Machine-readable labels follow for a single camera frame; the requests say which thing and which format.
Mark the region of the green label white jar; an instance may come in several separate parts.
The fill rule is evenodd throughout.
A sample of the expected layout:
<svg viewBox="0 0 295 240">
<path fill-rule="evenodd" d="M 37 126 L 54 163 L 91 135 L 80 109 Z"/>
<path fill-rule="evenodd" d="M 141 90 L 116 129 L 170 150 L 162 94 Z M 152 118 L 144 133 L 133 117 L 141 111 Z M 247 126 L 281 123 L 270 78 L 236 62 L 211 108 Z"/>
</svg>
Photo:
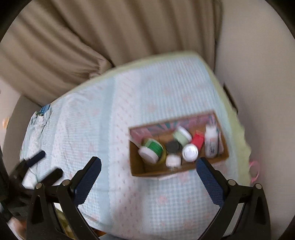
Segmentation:
<svg viewBox="0 0 295 240">
<path fill-rule="evenodd" d="M 138 154 L 148 164 L 156 164 L 163 152 L 162 144 L 152 138 L 145 139 L 138 149 Z"/>
</svg>

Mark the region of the white round lid jar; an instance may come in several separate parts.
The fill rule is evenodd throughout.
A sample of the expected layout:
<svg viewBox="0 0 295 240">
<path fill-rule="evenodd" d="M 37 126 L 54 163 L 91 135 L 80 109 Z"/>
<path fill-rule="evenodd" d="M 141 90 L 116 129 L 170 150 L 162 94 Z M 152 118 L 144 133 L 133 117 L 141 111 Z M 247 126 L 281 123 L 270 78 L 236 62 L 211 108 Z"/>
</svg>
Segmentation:
<svg viewBox="0 0 295 240">
<path fill-rule="evenodd" d="M 199 150 L 194 144 L 190 143 L 183 147 L 181 154 L 186 162 L 194 162 L 199 156 Z"/>
</svg>

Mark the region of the small white medicine bottle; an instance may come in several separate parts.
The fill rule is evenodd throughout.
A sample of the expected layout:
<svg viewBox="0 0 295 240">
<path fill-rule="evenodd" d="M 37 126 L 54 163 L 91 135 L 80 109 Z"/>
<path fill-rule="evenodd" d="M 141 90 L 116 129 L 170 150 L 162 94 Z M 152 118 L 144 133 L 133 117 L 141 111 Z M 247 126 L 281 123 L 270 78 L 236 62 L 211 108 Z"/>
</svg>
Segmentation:
<svg viewBox="0 0 295 240">
<path fill-rule="evenodd" d="M 216 125 L 206 125 L 204 146 L 207 158 L 214 158 L 218 154 L 218 129 Z"/>
</svg>

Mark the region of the red Marubi carton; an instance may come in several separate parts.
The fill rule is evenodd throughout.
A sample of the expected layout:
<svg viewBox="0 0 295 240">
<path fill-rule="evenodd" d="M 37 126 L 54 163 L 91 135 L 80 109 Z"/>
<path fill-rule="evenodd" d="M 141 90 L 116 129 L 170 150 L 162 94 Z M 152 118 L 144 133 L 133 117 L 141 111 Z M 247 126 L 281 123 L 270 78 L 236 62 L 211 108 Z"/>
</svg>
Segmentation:
<svg viewBox="0 0 295 240">
<path fill-rule="evenodd" d="M 196 130 L 191 143 L 200 151 L 204 145 L 204 133 Z"/>
</svg>

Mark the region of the red silver small jar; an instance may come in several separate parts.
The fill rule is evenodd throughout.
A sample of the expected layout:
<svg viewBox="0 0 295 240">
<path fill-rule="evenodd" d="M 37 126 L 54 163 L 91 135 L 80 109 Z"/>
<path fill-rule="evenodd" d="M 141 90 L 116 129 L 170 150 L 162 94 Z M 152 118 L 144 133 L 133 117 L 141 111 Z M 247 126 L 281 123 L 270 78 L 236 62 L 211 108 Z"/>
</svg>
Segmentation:
<svg viewBox="0 0 295 240">
<path fill-rule="evenodd" d="M 181 166 L 181 156 L 179 153 L 182 150 L 182 146 L 177 140 L 169 141 L 165 144 L 167 156 L 166 167 L 169 169 L 177 168 Z"/>
</svg>

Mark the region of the pale green white-lid jar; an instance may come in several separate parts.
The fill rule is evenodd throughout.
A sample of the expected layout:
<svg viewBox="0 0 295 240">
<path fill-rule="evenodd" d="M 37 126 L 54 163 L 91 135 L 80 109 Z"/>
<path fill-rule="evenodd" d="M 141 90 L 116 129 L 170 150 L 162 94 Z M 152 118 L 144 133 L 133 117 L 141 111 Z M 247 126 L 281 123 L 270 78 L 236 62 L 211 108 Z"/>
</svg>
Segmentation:
<svg viewBox="0 0 295 240">
<path fill-rule="evenodd" d="M 191 143 L 192 135 L 182 126 L 178 126 L 173 132 L 173 138 L 177 140 L 182 147 Z"/>
</svg>

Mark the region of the yellow tape roll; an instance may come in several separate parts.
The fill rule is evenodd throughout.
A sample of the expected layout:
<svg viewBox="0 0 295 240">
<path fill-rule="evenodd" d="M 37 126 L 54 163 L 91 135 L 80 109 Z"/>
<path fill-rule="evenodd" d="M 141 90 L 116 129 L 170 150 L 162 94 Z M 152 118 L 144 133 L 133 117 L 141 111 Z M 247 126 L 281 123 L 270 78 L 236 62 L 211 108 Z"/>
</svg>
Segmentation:
<svg viewBox="0 0 295 240">
<path fill-rule="evenodd" d="M 164 164 L 166 161 L 166 156 L 167 156 L 167 151 L 166 151 L 166 148 L 164 148 L 162 151 L 162 155 L 159 158 L 159 161 L 157 162 L 157 164 Z"/>
</svg>

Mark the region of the pink patterned cardboard box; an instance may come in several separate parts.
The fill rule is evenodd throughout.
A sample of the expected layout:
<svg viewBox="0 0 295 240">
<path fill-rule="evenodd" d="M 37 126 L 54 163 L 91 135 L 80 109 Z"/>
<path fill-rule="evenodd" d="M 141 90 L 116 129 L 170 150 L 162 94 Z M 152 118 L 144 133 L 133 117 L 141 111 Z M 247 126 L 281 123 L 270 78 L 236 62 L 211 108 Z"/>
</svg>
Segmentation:
<svg viewBox="0 0 295 240">
<path fill-rule="evenodd" d="M 214 112 L 170 119 L 129 129 L 131 173 L 156 177 L 195 168 L 200 157 L 214 164 L 229 157 L 228 147 Z"/>
</svg>

